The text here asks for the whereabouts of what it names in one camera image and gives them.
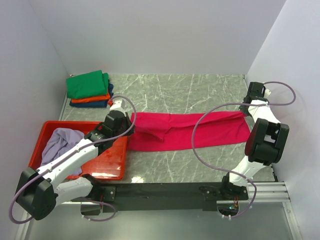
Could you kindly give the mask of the pink red t-shirt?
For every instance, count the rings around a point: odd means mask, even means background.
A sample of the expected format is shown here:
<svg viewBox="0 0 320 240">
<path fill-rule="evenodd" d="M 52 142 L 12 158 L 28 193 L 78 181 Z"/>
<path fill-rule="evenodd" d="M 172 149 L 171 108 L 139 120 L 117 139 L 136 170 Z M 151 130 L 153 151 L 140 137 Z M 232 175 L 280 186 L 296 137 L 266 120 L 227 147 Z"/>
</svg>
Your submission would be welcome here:
<svg viewBox="0 0 320 240">
<path fill-rule="evenodd" d="M 138 112 L 131 115 L 135 122 L 128 148 L 138 152 L 187 150 L 192 147 L 214 147 L 244 143 L 250 135 L 245 115 L 240 111 L 215 111 L 173 114 Z"/>
</svg>

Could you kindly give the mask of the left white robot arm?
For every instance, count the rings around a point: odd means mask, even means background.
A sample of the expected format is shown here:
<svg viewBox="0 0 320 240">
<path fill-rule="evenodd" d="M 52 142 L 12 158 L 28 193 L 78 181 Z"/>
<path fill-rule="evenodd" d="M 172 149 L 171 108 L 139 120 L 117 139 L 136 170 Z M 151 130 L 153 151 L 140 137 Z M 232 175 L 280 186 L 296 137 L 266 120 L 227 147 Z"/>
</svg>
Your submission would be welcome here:
<svg viewBox="0 0 320 240">
<path fill-rule="evenodd" d="M 91 175 L 69 182 L 65 182 L 65 178 L 111 148 L 118 138 L 133 134 L 135 123 L 123 109 L 111 110 L 103 122 L 62 156 L 36 170 L 31 167 L 24 170 L 12 203 L 19 204 L 32 219 L 42 220 L 64 202 L 79 197 L 96 200 L 100 188 Z"/>
</svg>

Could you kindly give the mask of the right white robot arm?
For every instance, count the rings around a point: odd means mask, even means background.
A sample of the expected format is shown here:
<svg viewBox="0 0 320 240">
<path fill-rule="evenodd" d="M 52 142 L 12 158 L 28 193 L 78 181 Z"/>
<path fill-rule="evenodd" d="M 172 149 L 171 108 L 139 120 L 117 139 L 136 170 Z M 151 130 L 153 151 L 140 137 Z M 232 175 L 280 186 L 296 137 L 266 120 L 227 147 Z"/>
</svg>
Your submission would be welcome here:
<svg viewBox="0 0 320 240">
<path fill-rule="evenodd" d="M 264 167 L 278 163 L 282 157 L 290 128 L 274 116 L 267 100 L 269 95 L 263 83 L 249 83 L 243 102 L 250 106 L 239 109 L 253 118 L 254 126 L 245 144 L 244 158 L 222 178 L 219 193 L 226 200 L 245 194 L 247 180 Z"/>
</svg>

